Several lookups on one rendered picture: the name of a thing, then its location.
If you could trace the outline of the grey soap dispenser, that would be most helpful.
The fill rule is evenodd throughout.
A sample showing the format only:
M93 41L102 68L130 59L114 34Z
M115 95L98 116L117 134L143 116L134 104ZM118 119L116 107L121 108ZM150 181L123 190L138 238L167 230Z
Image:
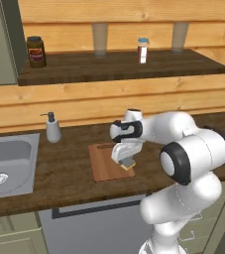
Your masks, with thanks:
M55 118L55 114L50 111L43 113L43 116L48 116L47 119L47 139L51 143L57 143L60 140L60 128L58 121Z

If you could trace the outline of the grey dishwasher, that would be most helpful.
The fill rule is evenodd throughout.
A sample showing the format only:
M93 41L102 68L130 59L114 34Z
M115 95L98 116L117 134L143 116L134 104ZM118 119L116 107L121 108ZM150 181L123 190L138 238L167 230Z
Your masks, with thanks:
M60 212L142 200L144 194L60 207ZM140 205L52 219L52 209L39 212L50 254L138 254L152 226Z

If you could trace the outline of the steel sink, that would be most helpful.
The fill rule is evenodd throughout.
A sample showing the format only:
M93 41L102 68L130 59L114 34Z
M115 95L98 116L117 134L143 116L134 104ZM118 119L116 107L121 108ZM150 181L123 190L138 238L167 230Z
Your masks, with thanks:
M0 197L33 192L40 134L0 137Z

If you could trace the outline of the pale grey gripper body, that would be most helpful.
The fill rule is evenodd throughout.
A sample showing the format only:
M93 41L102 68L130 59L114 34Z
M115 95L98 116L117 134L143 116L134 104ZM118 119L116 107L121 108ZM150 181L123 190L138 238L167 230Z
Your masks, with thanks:
M111 158L115 163L119 164L121 160L124 160L126 158L133 159L135 155L141 152L142 147L142 142L117 143L112 150Z

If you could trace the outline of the grey-green wall cupboard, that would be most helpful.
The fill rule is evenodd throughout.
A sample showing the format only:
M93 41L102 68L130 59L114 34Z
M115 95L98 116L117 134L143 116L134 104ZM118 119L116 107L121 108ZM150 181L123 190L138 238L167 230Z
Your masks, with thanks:
M0 0L0 85L18 83L26 57L18 0Z

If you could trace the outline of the beige shelf bracket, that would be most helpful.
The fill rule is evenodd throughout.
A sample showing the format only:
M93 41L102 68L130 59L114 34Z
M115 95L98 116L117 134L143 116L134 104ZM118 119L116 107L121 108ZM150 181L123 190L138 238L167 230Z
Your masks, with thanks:
M171 51L181 53L183 51L185 39L188 31L187 22L174 22L172 29Z
M108 25L94 23L92 25L94 54L97 58L104 58L107 51Z

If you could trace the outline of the spice bottle with blue lid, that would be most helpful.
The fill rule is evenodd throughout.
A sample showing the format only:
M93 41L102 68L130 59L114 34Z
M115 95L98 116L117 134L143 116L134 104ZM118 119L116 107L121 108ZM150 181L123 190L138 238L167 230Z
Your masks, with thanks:
M138 61L140 64L145 64L147 62L148 44L148 38L138 39Z

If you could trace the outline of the yellow sponge with grey top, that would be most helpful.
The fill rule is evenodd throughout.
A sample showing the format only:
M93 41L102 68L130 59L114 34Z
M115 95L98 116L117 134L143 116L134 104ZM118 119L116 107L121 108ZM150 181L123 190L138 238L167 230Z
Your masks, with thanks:
M121 160L119 162L119 165L125 171L128 171L128 170L132 169L136 165L136 162L132 158L126 158L124 160Z

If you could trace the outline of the dark wooden shelf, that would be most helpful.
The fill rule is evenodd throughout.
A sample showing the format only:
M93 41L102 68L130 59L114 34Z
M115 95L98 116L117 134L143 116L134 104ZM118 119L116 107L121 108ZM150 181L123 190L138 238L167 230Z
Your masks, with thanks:
M18 77L20 86L127 80L172 76L223 74L225 65L193 50L148 51L146 63L136 52L109 52L98 59L94 53L47 55L47 66L30 67L26 61Z

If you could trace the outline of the grey-green drawer unit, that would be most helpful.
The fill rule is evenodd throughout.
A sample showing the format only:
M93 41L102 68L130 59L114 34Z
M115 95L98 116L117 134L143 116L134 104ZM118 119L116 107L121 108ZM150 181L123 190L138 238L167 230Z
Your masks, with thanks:
M180 236L187 237L193 230L195 239L178 243L186 254L215 254L220 240L225 233L225 182L222 183L222 194L210 207L201 211L203 218L185 225Z

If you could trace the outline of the wooden cutting board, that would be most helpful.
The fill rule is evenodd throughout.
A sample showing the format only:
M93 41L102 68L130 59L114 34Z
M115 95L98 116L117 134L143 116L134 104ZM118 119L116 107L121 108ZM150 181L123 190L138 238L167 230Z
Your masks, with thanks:
M135 176L133 169L126 171L111 159L114 146L114 143L92 144L88 146L92 173L96 183Z

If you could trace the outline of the grey-green base cupboard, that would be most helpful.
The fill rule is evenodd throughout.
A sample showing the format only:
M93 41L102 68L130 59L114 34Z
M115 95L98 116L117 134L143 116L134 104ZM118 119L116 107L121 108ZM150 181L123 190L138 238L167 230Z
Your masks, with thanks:
M49 254L36 212L0 217L0 254Z

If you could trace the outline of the brown jar with dark lid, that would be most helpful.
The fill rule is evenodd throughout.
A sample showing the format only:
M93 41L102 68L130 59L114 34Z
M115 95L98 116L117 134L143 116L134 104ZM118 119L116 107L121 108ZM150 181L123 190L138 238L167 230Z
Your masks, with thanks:
M47 65L44 42L39 36L27 38L30 67L40 68Z

